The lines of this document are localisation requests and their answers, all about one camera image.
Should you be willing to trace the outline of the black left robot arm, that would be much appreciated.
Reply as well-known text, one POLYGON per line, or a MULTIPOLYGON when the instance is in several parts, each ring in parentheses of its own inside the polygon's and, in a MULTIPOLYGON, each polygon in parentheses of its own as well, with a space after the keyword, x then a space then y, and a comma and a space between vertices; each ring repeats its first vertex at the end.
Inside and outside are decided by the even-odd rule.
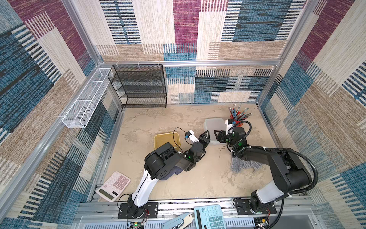
POLYGON ((127 201, 128 213, 135 214, 144 210, 150 193, 159 180, 167 180, 182 171, 190 171, 205 156, 205 149, 211 141, 210 131, 207 130, 196 137, 194 131, 190 130, 185 136, 192 142, 189 150, 179 152, 167 142, 145 157, 141 182, 127 201))

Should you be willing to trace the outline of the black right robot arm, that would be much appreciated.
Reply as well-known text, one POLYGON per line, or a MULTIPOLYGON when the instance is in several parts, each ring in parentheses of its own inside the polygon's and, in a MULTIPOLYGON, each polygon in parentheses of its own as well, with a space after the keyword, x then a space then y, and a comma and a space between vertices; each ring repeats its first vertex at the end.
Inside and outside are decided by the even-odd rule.
POLYGON ((247 144, 248 132, 242 127, 228 131, 215 130, 216 140, 226 143, 232 158, 269 166, 272 181, 251 194, 249 206, 254 214, 261 214, 273 202, 308 192, 318 182, 315 165, 303 154, 290 148, 266 148, 247 144))

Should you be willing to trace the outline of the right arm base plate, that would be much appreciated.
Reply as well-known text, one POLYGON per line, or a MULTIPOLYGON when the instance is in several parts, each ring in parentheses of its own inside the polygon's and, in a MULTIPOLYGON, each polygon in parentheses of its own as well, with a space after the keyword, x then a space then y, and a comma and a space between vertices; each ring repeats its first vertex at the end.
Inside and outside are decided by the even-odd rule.
POLYGON ((257 200, 234 198, 232 200, 232 204, 236 208, 238 215, 277 214, 277 210, 273 202, 263 204, 257 200))

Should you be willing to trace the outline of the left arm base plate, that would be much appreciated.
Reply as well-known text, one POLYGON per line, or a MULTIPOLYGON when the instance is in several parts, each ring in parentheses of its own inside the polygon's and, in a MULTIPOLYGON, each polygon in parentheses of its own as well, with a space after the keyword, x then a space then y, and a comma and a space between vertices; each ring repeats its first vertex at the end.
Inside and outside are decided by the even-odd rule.
POLYGON ((134 203, 122 203, 119 206, 118 219, 155 219, 158 215, 158 202, 147 202, 141 207, 134 203))

